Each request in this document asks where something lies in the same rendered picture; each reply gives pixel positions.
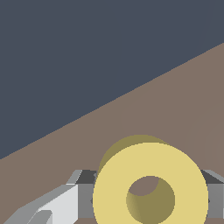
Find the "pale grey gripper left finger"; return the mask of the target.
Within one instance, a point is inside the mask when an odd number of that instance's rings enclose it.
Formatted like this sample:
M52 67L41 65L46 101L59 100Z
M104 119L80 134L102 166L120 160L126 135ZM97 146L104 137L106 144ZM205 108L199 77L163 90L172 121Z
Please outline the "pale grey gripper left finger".
M64 185L20 207L4 224L74 224L94 218L96 176L97 171L75 170Z

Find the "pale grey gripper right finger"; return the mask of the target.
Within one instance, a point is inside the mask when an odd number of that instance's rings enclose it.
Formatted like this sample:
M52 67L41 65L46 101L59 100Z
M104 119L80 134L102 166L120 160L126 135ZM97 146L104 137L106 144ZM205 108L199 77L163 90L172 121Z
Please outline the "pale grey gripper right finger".
M201 171L208 190L208 218L224 219L224 178L212 171Z

